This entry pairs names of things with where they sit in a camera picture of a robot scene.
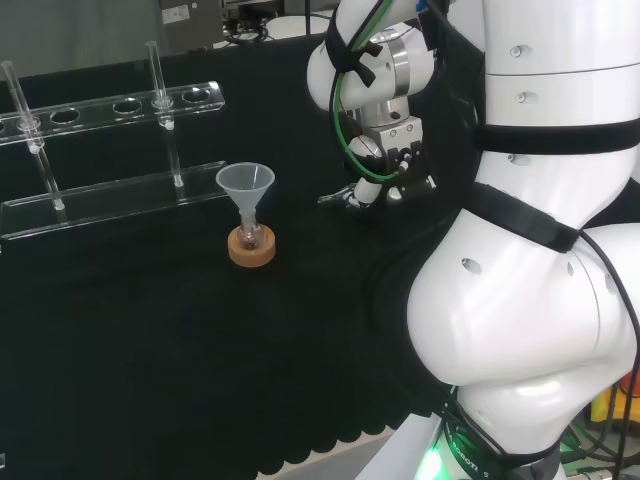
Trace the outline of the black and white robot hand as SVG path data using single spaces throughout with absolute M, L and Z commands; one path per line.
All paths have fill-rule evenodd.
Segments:
M 335 193 L 320 196 L 322 206 L 367 209 L 384 201 L 388 205 L 408 202 L 436 192 L 437 184 L 421 141 L 386 152 L 366 135 L 349 143 L 347 164 L 359 179 Z

